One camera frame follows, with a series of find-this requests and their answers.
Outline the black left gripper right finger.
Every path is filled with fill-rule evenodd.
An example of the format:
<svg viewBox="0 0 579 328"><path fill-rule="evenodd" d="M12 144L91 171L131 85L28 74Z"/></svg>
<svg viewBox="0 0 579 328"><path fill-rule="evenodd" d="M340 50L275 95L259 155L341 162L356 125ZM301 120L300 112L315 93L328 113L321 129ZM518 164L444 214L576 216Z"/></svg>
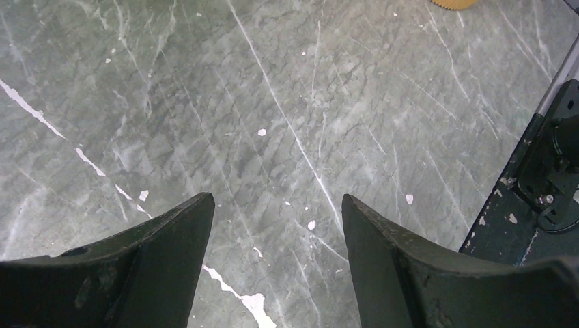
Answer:
<svg viewBox="0 0 579 328"><path fill-rule="evenodd" d="M363 327L577 327L578 259L510 266L457 253L346 194L342 219Z"/></svg>

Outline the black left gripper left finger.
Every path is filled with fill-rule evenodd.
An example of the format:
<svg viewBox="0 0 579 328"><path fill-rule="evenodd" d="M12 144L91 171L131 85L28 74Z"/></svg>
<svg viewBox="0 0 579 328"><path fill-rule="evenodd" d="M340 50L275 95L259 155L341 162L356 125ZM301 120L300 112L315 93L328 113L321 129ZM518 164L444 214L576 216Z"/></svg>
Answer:
<svg viewBox="0 0 579 328"><path fill-rule="evenodd" d="M215 202L200 193L59 256L1 263L2 327L186 327Z"/></svg>

